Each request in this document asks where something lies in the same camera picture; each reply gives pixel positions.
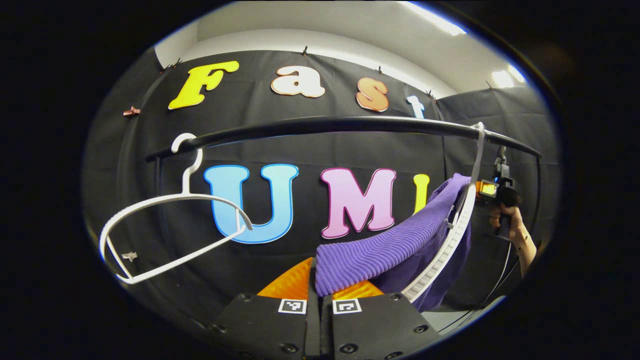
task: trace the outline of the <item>fluorescent light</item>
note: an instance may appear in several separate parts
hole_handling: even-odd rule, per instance
[[[522,74],[518,71],[518,69],[514,68],[513,66],[509,65],[509,67],[507,68],[507,70],[509,70],[509,72],[511,73],[511,75],[516,78],[516,80],[518,80],[521,83],[524,83],[524,77],[522,76]]]
[[[464,31],[461,28],[455,26],[454,24],[451,24],[449,21],[446,21],[445,19],[435,15],[434,13],[431,13],[431,12],[429,12],[429,11],[419,7],[419,6],[417,6],[416,4],[412,4],[409,1],[398,1],[398,3],[401,3],[402,5],[405,5],[406,7],[408,7],[411,10],[413,10],[415,13],[417,13],[418,15],[420,15],[423,18],[425,18],[428,21],[430,21],[435,26],[438,26],[440,29],[448,32],[449,34],[451,34],[453,36],[467,33],[466,31]]]
[[[496,71],[492,74],[493,80],[499,88],[513,88],[513,80],[506,71]]]

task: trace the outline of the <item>black metal rod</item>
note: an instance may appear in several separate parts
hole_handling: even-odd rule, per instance
[[[235,127],[202,135],[194,139],[185,140],[180,149],[173,153],[170,148],[155,152],[147,156],[146,161],[158,158],[168,158],[183,152],[193,151],[204,147],[214,147],[245,140],[257,140],[289,135],[307,135],[321,133],[336,133],[345,131],[386,131],[393,133],[418,133],[442,136],[460,136],[477,140],[478,131],[470,126],[453,124],[413,117],[391,116],[315,116],[287,119],[269,124]],[[524,151],[540,157],[541,154],[532,147],[508,136],[486,132],[485,140],[490,143],[504,145],[516,150]]]

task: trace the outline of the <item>white wall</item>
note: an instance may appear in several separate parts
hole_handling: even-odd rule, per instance
[[[300,29],[260,29],[241,31],[195,42],[191,28],[168,37],[156,45],[160,63],[166,66],[175,62],[193,60],[203,56],[247,50],[280,50],[302,53],[308,46],[308,54],[317,54],[350,61],[370,69],[382,67],[382,73],[396,78],[422,91],[431,90],[436,98],[456,94],[449,85],[418,65],[380,49],[338,35]]]
[[[174,64],[198,42],[198,22],[193,21],[156,44],[156,56],[163,67]]]

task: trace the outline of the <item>orange gripper base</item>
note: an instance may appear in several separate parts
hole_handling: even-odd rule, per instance
[[[380,291],[380,289],[378,289],[375,285],[371,284],[369,280],[365,280],[334,293],[333,299],[334,300],[357,299],[359,297],[378,296],[382,294],[384,293]]]
[[[258,295],[276,299],[308,300],[309,271],[311,270],[312,260],[313,258],[308,258],[288,269],[274,281],[271,281],[271,284],[262,289]],[[382,294],[383,292],[380,289],[365,280],[334,293],[333,299],[356,299]]]
[[[277,299],[308,300],[309,270],[311,261],[308,258],[278,276],[271,284],[262,289],[258,295]]]

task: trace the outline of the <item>ceiling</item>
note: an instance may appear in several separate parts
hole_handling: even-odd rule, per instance
[[[509,65],[470,33],[452,36],[397,1],[238,1],[200,18],[197,38],[278,28],[331,33],[379,47],[459,93],[486,88],[487,82],[500,87],[492,72]]]

